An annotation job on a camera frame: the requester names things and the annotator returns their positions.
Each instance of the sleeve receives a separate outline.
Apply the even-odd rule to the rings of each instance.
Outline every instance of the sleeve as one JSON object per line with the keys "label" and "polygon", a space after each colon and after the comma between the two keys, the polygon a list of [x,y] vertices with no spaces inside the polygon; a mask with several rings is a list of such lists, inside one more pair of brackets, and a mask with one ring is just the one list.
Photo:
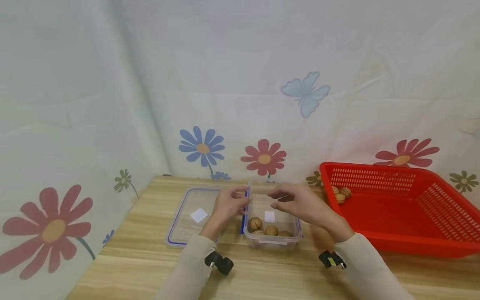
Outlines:
{"label": "sleeve", "polygon": [[212,272],[205,257],[215,250],[216,244],[209,238],[192,237],[155,299],[197,300]]}
{"label": "sleeve", "polygon": [[355,233],[347,241],[335,244],[335,250],[347,264],[347,278],[361,299],[414,299],[363,235]]}

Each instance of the green flower print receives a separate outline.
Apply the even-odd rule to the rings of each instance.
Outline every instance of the green flower print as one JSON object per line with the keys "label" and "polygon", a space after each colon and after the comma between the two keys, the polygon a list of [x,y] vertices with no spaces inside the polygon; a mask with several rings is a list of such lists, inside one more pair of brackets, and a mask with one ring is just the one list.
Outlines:
{"label": "green flower print", "polygon": [[313,173],[315,176],[309,176],[306,178],[308,184],[315,184],[316,186],[323,186],[322,176],[319,171]]}
{"label": "green flower print", "polygon": [[459,190],[460,193],[466,191],[471,192],[472,188],[479,185],[479,182],[474,179],[477,179],[477,175],[472,174],[468,176],[466,171],[462,171],[462,175],[455,173],[450,174],[450,181],[456,183],[455,188]]}
{"label": "green flower print", "polygon": [[123,191],[123,188],[127,189],[130,185],[132,186],[133,190],[135,191],[135,194],[138,197],[137,189],[133,186],[132,184],[132,176],[128,174],[128,170],[120,170],[120,177],[116,177],[115,181],[118,182],[115,186],[114,189],[117,192]]}

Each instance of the blue butterfly print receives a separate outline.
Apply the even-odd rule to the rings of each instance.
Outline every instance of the blue butterfly print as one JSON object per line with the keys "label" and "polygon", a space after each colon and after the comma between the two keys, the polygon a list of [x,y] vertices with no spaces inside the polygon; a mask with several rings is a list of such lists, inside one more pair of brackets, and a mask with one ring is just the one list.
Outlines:
{"label": "blue butterfly print", "polygon": [[318,76],[320,76],[320,72],[318,71],[309,72],[303,81],[299,78],[295,78],[280,88],[285,95],[298,98],[295,99],[295,101],[300,100],[300,114],[304,118],[308,118],[310,114],[315,111],[317,106],[320,105],[320,101],[328,95],[328,92],[330,92],[329,85],[324,85],[314,90],[313,85],[315,84],[315,81],[317,81]]}

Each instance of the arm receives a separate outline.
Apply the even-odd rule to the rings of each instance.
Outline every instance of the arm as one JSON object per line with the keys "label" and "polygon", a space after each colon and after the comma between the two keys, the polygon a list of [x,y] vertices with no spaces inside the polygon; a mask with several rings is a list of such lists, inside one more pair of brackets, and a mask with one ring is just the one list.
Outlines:
{"label": "arm", "polygon": [[282,183],[268,195],[277,199],[271,204],[272,208],[323,227],[332,236],[336,251],[347,263],[347,278],[361,299],[413,299],[372,244],[363,235],[353,232],[346,220],[309,187]]}
{"label": "arm", "polygon": [[214,241],[228,221],[236,214],[244,213],[243,208],[250,199],[237,192],[247,189],[248,187],[236,186],[218,193],[211,217],[200,234],[189,240],[155,299],[198,299],[212,271],[205,264],[205,257],[216,250]]}

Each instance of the red plastic basket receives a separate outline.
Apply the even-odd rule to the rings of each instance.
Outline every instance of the red plastic basket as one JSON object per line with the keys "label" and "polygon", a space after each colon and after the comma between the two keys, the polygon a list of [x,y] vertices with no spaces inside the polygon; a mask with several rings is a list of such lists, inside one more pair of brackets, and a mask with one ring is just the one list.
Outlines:
{"label": "red plastic basket", "polygon": [[[480,252],[480,211],[437,174],[419,168],[325,162],[330,206],[378,250],[441,257]],[[332,190],[352,195],[338,204]]]}

